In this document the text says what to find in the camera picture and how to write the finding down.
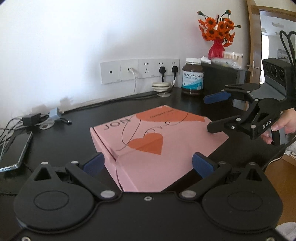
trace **smartphone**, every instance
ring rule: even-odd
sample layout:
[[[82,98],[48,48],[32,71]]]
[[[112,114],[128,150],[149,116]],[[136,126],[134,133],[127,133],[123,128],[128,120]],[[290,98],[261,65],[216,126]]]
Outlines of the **smartphone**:
[[[28,132],[10,139],[0,160],[0,172],[8,172],[21,166],[32,137],[33,133]]]

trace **supplement bottle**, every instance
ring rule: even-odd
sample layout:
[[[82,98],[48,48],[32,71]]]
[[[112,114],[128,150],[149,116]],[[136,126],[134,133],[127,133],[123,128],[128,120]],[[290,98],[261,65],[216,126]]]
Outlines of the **supplement bottle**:
[[[192,96],[202,95],[203,77],[200,58],[187,58],[183,67],[182,93]]]

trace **wooden floor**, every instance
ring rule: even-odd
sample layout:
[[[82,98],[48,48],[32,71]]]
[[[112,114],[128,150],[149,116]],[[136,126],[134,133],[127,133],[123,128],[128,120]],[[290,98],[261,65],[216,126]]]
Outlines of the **wooden floor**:
[[[296,161],[289,159],[291,157],[283,158],[296,164]],[[265,172],[284,204],[284,212],[279,225],[296,222],[296,166],[284,159],[271,163]]]

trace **human hand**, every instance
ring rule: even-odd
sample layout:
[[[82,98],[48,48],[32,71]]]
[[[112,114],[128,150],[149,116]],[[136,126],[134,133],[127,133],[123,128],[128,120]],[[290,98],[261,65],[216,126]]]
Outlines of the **human hand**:
[[[286,134],[296,131],[296,111],[294,109],[284,111],[280,119],[271,127],[271,130],[278,131],[282,128],[285,128]],[[261,138],[269,145],[272,142],[272,137],[267,131],[261,135]]]

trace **blue gripper pad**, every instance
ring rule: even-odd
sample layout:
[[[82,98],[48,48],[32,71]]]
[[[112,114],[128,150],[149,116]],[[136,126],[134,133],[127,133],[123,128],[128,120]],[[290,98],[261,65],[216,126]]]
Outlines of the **blue gripper pad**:
[[[231,97],[231,94],[227,93],[226,91],[222,91],[222,92],[204,97],[204,103],[212,104],[212,103],[220,102],[223,100],[228,100],[230,97]]]
[[[192,157],[192,164],[194,170],[202,177],[206,178],[210,176],[219,166],[211,159],[196,152]]]
[[[83,171],[88,175],[95,177],[105,165],[105,157],[101,153],[94,158],[92,158],[88,163],[83,166]]]

